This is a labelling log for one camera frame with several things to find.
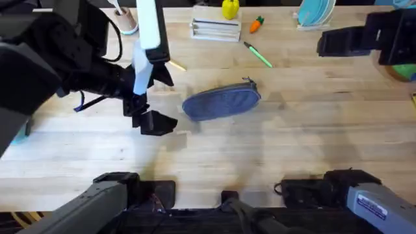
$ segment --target carrot toy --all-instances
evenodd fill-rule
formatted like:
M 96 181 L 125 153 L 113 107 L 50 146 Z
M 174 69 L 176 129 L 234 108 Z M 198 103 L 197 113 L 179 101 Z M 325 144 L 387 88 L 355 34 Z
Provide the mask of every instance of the carrot toy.
M 257 19 L 252 23 L 252 26 L 250 26 L 250 33 L 254 33 L 255 31 L 257 31 L 260 28 L 260 26 L 262 26 L 264 21 L 265 19 L 261 16 L 257 17 Z

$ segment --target green marker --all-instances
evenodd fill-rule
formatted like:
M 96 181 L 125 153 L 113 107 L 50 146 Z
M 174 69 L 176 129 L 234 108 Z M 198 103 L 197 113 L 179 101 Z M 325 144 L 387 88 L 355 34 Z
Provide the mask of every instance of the green marker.
M 269 68 L 273 68 L 273 65 L 271 63 L 269 63 L 269 61 L 267 59 L 265 59 L 262 55 L 260 55 L 260 53 L 249 43 L 244 42 L 244 45 L 253 52 L 254 55 L 257 56 L 257 58 L 259 58 L 260 60 L 262 60 Z

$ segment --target black cable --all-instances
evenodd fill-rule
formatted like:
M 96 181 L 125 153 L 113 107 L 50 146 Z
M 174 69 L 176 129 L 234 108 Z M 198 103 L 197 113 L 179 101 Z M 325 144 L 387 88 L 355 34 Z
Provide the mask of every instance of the black cable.
M 107 16 L 107 19 L 109 20 L 110 24 L 112 25 L 112 27 L 116 31 L 117 38 L 118 38 L 119 52 L 118 52 L 118 56 L 115 59 L 104 58 L 104 60 L 106 60 L 107 62 L 118 62 L 123 56 L 123 42 L 122 42 L 121 32 L 118 29 L 117 25 L 108 16 Z
M 274 185 L 273 190 L 274 190 L 274 192 L 275 192 L 277 195 L 282 196 L 283 194 L 282 194 L 280 191 L 278 191 L 278 187 L 279 187 L 280 185 L 281 185 L 281 183 L 277 183 L 277 184 L 275 184 L 275 185 Z
M 20 3 L 25 2 L 26 0 L 10 0 L 7 3 L 3 3 L 2 5 L 0 5 L 0 12 L 7 10 L 9 8 L 12 8 Z

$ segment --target wooden tabletop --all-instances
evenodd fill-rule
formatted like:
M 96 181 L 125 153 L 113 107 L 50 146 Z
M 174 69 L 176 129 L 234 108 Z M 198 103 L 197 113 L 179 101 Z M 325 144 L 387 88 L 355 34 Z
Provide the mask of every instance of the wooden tabletop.
M 1 158 L 0 211 L 56 209 L 93 178 L 117 171 L 174 179 L 177 208 L 214 207 L 224 189 L 239 190 L 251 205 L 281 205 L 272 187 L 283 177 L 350 167 L 416 203 L 416 110 L 409 96 L 416 86 L 383 75 L 372 57 L 318 57 L 321 32 L 296 31 L 296 9 L 242 8 L 241 43 L 191 40 L 192 10 L 165 9 L 171 56 L 188 72 L 168 64 L 175 86 L 157 83 L 149 100 L 179 120 L 176 131 L 140 135 L 119 100 L 76 114 L 79 94 L 54 97 L 34 116 L 32 135 Z M 331 26 L 363 25 L 369 12 L 386 10 L 391 7 L 336 7 Z M 258 15 L 265 24 L 249 34 Z M 137 37 L 123 37 L 123 65 Z M 275 67 L 267 68 L 243 41 Z M 111 31 L 109 57 L 117 51 Z M 263 97 L 249 113 L 195 123 L 181 110 L 187 96 L 247 76 Z

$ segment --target blue dish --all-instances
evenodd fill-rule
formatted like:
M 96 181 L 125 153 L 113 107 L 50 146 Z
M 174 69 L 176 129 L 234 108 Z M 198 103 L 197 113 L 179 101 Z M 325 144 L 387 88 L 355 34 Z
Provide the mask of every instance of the blue dish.
M 324 0 L 304 0 L 298 11 L 299 24 L 303 26 L 312 25 L 315 18 L 318 17 L 323 1 Z
M 318 14 L 315 17 L 315 19 L 313 19 L 312 24 L 320 23 L 319 21 L 322 20 L 322 18 L 326 14 L 326 11 L 328 10 L 328 6 L 330 4 L 330 0 L 322 0 L 321 3 L 322 4 L 321 4 L 321 6 L 319 8 Z

